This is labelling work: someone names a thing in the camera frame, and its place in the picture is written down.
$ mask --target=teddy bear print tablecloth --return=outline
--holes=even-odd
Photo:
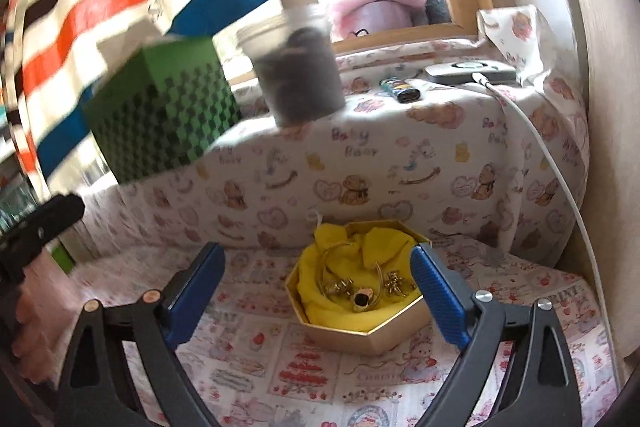
[[[98,255],[209,240],[304,247],[315,227],[307,216],[316,210],[333,223],[398,219],[431,238],[464,233],[553,266],[574,218],[525,123],[484,87],[439,86],[420,78],[420,68],[498,56],[517,65],[523,86],[499,89],[542,134],[578,201],[589,157],[584,103],[553,69],[535,8],[481,12],[480,20],[475,43],[339,57],[344,110],[286,129],[268,115],[246,118],[192,165],[85,196],[78,235]],[[421,100],[387,96],[378,82],[390,74],[415,76],[409,82]]]
[[[434,246],[473,289],[500,301],[553,302],[568,339],[591,427],[616,397],[609,345],[585,281],[523,261],[461,235]],[[197,253],[139,247],[80,265],[72,277],[106,305],[134,301],[163,287]],[[457,358],[435,325],[381,357],[315,346],[296,322],[284,279],[300,250],[226,249],[226,272],[191,341],[178,357],[220,425],[232,427],[414,427]],[[504,377],[510,345],[501,344],[469,425],[487,419]],[[132,344],[129,366],[145,410],[164,424]]]

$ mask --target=lighter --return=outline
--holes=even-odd
[[[380,80],[380,87],[400,103],[420,100],[420,90],[408,84],[406,80],[400,80],[396,76]]]

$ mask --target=white electronic device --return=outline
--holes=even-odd
[[[473,82],[471,75],[474,73],[484,74],[492,84],[509,84],[517,82],[518,79],[516,68],[497,60],[466,60],[449,64],[434,64],[428,66],[425,71],[430,82],[445,86],[458,86]]]

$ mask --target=silver bolt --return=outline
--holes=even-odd
[[[95,299],[92,299],[90,301],[85,302],[84,311],[86,311],[87,313],[93,313],[95,311],[98,311],[99,307],[100,307],[100,302],[98,302]]]
[[[538,308],[540,308],[541,310],[548,312],[553,309],[553,307],[554,306],[553,304],[551,304],[551,301],[549,299],[538,299]]]
[[[142,300],[147,304],[153,304],[160,300],[160,292],[158,290],[149,290],[142,296]]]
[[[487,290],[478,290],[476,292],[476,299],[478,299],[480,302],[491,302],[492,300],[494,300],[494,296]]]

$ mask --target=checkered green box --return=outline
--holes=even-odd
[[[82,111],[118,183],[192,163],[240,120],[209,37],[141,49]]]

